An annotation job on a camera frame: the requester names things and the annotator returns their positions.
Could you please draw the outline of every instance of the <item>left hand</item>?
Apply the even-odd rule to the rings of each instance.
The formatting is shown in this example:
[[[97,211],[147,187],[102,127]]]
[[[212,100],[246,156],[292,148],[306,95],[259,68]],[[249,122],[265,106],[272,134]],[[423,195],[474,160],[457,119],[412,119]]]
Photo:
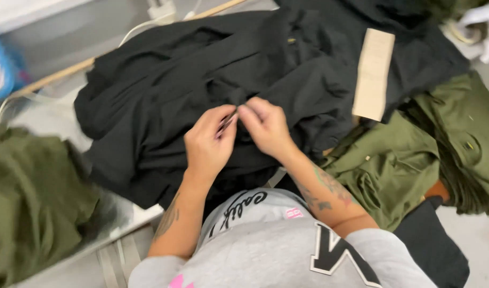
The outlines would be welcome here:
[[[196,178],[197,182],[210,182],[210,185],[225,167],[234,149],[237,131],[237,114],[231,118],[230,125],[216,138],[221,121],[234,112],[233,105],[222,105],[207,110],[184,135],[184,144],[188,154],[186,174]]]

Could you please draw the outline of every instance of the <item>pink logo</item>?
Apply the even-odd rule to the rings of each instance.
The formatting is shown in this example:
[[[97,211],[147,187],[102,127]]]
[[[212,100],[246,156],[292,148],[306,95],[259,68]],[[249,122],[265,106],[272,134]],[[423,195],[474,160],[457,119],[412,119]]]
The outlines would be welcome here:
[[[289,209],[285,213],[287,214],[287,219],[303,217],[303,213],[298,208]]]
[[[184,276],[182,274],[179,274],[177,277],[173,278],[173,280],[170,282],[170,285],[168,285],[168,288],[183,288],[184,284]],[[193,283],[187,285],[185,288],[195,288]]]

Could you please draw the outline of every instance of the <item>gray sweatshirt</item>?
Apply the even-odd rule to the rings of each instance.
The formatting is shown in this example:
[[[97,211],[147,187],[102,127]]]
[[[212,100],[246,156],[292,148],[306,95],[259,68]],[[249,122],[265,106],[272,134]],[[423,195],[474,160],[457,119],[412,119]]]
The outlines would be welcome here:
[[[340,238],[280,189],[235,194],[205,221],[193,257],[149,257],[129,288],[435,288],[392,233]]]

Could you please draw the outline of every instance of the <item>black fabric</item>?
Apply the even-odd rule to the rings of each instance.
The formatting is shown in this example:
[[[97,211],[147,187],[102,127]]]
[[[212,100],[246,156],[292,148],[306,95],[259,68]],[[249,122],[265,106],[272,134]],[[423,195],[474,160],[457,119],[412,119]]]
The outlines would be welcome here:
[[[429,197],[401,221],[394,234],[438,287],[463,288],[470,267],[436,215],[435,209],[442,203],[440,196]]]
[[[183,134],[207,109],[253,96],[281,106],[300,149],[322,157],[353,127],[367,27],[399,35],[384,121],[407,95],[467,70],[467,60],[420,15],[374,5],[361,12],[354,2],[337,10],[283,7],[174,23],[97,58],[75,101],[81,128],[94,139],[87,153],[92,179],[143,208],[167,207],[187,166]],[[409,27],[397,22],[410,19]],[[341,29],[343,23],[350,27]],[[265,184],[277,166],[240,125],[208,201]]]

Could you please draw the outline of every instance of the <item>beige label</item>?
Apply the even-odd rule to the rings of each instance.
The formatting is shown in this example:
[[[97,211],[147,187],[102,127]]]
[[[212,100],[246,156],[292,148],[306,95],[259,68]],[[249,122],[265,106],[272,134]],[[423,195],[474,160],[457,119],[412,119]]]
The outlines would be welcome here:
[[[387,78],[395,35],[367,29],[358,63],[353,115],[381,121],[387,102]]]

